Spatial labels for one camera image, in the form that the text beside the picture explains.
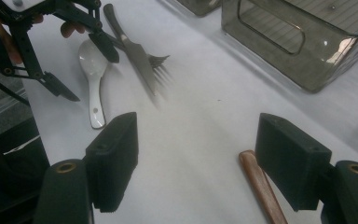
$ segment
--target transparent container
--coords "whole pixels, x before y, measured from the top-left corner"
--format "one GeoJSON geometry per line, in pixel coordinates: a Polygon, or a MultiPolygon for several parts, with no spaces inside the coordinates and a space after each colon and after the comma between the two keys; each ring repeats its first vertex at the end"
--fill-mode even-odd
{"type": "Polygon", "coordinates": [[[358,61],[358,0],[224,0],[222,28],[310,92],[358,61]]]}
{"type": "Polygon", "coordinates": [[[221,0],[177,0],[180,4],[193,12],[196,16],[203,17],[222,5],[221,0]]]}

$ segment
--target white table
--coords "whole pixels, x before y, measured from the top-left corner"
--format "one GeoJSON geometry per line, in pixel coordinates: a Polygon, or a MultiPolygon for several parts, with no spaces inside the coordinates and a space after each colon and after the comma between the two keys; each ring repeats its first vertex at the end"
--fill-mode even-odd
{"type": "MultiPolygon", "coordinates": [[[[103,77],[107,121],[138,114],[139,164],[114,214],[95,223],[265,223],[238,154],[255,148],[259,114],[289,119],[333,151],[331,163],[358,161],[358,64],[317,94],[308,94],[226,35],[221,10],[197,18],[174,0],[110,0],[129,38],[171,57],[157,70],[158,93],[120,51],[103,77]]],[[[104,30],[110,30],[102,16],[104,30]]],[[[81,159],[91,129],[88,83],[77,50],[87,35],[64,39],[62,21],[45,17],[30,31],[44,70],[79,98],[55,97],[24,80],[50,163],[81,159]]],[[[275,193],[289,223],[320,223],[318,212],[293,212],[275,193]]]]}

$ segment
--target white spoon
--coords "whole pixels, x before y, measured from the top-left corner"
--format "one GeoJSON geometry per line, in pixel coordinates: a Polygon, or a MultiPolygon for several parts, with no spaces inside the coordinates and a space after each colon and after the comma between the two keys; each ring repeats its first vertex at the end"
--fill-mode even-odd
{"type": "Polygon", "coordinates": [[[89,81],[89,120],[94,129],[105,125],[100,99],[100,81],[109,62],[91,40],[84,41],[79,48],[80,65],[89,81]]]}

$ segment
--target fork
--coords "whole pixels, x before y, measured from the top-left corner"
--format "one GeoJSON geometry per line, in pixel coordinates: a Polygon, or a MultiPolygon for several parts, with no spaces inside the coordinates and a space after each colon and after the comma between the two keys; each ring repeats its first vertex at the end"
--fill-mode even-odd
{"type": "MultiPolygon", "coordinates": [[[[112,43],[115,47],[125,51],[125,48],[120,41],[118,41],[116,38],[112,37],[109,34],[106,34],[106,35],[109,37],[109,39],[112,41],[112,43]]],[[[158,57],[158,56],[154,56],[151,54],[147,54],[147,59],[149,60],[149,63],[152,66],[152,68],[160,67],[168,57],[170,57],[170,55],[158,57]]]]}

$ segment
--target brown wooden stick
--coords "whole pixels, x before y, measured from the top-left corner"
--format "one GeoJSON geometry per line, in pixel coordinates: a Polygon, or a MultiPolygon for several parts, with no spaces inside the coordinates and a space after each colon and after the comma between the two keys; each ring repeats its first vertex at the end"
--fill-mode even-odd
{"type": "Polygon", "coordinates": [[[247,174],[254,193],[263,206],[270,223],[287,224],[266,174],[257,164],[255,153],[252,150],[243,151],[240,153],[240,160],[242,168],[247,174]]]}

